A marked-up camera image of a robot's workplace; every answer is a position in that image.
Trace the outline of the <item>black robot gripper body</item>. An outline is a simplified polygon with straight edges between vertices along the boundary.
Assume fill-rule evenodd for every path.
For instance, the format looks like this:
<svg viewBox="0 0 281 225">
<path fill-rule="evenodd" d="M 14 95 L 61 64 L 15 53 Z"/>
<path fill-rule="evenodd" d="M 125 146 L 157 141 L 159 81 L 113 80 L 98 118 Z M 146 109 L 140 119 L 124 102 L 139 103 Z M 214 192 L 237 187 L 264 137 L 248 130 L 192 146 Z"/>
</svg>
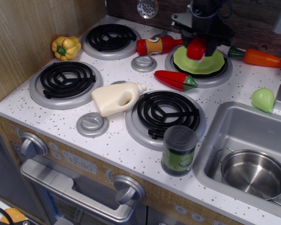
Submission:
<svg viewBox="0 0 281 225">
<path fill-rule="evenodd" d="M 188 8 L 185 13 L 174 13 L 171 19 L 173 27 L 180 30 L 193 30 L 197 33 L 196 37 L 206 40 L 220 38 L 225 40 L 225 44 L 230 44 L 235 35 L 234 31 L 222 21 L 217 11 L 208 15 L 199 9 Z"/>
</svg>

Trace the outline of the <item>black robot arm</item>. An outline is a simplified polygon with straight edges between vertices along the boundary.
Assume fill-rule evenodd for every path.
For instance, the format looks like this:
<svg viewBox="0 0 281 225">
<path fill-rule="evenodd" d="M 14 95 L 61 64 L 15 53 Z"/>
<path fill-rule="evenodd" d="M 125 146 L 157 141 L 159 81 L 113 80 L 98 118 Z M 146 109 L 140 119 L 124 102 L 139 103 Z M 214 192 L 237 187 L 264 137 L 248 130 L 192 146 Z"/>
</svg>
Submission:
<svg viewBox="0 0 281 225">
<path fill-rule="evenodd" d="M 180 30 L 187 57 L 200 61 L 210 57 L 218 46 L 230 46 L 234 31 L 223 22 L 233 12 L 228 0 L 192 0 L 185 13 L 171 16 Z"/>
</svg>

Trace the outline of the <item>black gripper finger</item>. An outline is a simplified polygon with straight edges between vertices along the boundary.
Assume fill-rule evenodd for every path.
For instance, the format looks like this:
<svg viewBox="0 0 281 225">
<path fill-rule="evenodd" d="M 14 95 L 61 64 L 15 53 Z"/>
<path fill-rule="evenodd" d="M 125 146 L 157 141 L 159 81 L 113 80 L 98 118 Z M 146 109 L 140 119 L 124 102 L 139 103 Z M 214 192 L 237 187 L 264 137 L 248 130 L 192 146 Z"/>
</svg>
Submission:
<svg viewBox="0 0 281 225">
<path fill-rule="evenodd" d="M 214 51 L 217 49 L 217 47 L 224 44 L 224 43 L 225 43 L 224 39 L 220 39 L 220 38 L 210 38 L 210 39 L 208 39 L 207 45 L 206 45 L 205 56 L 206 57 L 212 56 Z"/>
<path fill-rule="evenodd" d="M 197 36 L 197 33 L 193 30 L 181 29 L 181 38 L 183 45 L 187 48 L 192 40 Z"/>
</svg>

